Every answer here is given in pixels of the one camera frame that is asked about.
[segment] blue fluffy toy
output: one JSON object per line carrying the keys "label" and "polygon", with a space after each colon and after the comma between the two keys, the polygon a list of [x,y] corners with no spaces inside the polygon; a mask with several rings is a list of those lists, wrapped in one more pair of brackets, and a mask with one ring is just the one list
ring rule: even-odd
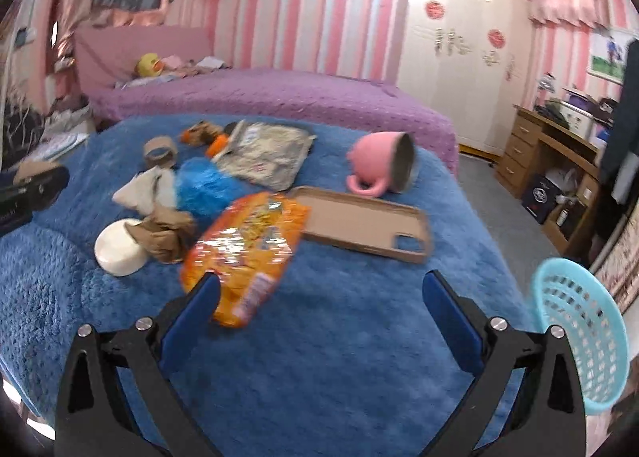
{"label": "blue fluffy toy", "polygon": [[198,222],[212,222],[236,199],[250,193],[238,180],[220,172],[208,158],[191,158],[176,177],[178,208]]}

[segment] mug handle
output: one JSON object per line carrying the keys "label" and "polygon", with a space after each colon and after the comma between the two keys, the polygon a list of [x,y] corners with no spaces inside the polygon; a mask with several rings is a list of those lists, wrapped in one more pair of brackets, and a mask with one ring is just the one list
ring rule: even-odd
{"label": "mug handle", "polygon": [[369,189],[362,189],[359,178],[354,174],[346,177],[346,187],[354,194],[359,194],[365,198],[379,198],[389,188],[387,178],[380,178]]}

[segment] bed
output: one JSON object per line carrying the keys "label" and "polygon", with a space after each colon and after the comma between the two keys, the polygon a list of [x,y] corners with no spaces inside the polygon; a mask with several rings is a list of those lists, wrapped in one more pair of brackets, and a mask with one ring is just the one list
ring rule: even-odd
{"label": "bed", "polygon": [[[97,266],[93,243],[106,225],[131,216],[111,195],[143,168],[143,143],[176,138],[202,118],[223,125],[238,117],[136,117],[92,137],[66,161],[71,181],[59,200],[0,239],[0,355],[50,422],[79,325],[123,328],[181,293],[178,265],[149,262],[129,277],[111,277]],[[318,138],[295,185],[344,190],[346,152],[365,133],[307,126]],[[200,152],[181,145],[178,162]],[[171,376],[227,457],[417,455],[471,381],[424,307],[421,282],[429,269],[439,269],[487,315],[530,328],[524,298],[454,177],[433,153],[418,154],[413,188],[385,198],[426,211],[434,250],[424,263],[303,240],[250,325],[231,332],[212,325]],[[153,440],[130,376],[123,382]],[[484,441],[497,436],[515,389],[514,382],[507,388]]]}
{"label": "bed", "polygon": [[113,89],[145,53],[199,60],[212,51],[206,31],[175,26],[80,27],[75,57],[82,91],[103,117],[210,113],[261,115],[363,131],[407,131],[457,173],[451,121],[393,85],[319,73],[259,68],[219,70],[163,85]]}

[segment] white wardrobe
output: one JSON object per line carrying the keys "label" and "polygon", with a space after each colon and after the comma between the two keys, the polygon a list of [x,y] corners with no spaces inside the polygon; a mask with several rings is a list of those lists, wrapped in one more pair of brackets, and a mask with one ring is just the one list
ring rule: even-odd
{"label": "white wardrobe", "polygon": [[397,85],[449,117],[460,144],[501,155],[532,33],[526,0],[409,0]]}

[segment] wooden desk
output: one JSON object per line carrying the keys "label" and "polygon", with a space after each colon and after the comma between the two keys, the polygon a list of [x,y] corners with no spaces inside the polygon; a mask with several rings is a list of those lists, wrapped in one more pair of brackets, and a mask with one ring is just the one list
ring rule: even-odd
{"label": "wooden desk", "polygon": [[506,144],[506,152],[499,161],[495,177],[518,200],[536,174],[544,174],[552,167],[564,167],[566,160],[579,169],[580,190],[588,189],[588,198],[579,224],[570,239],[557,226],[561,206],[557,206],[543,225],[543,231],[562,255],[576,254],[592,235],[595,203],[599,193],[599,170],[593,161],[597,148],[590,142],[528,109],[515,106],[517,117]]}

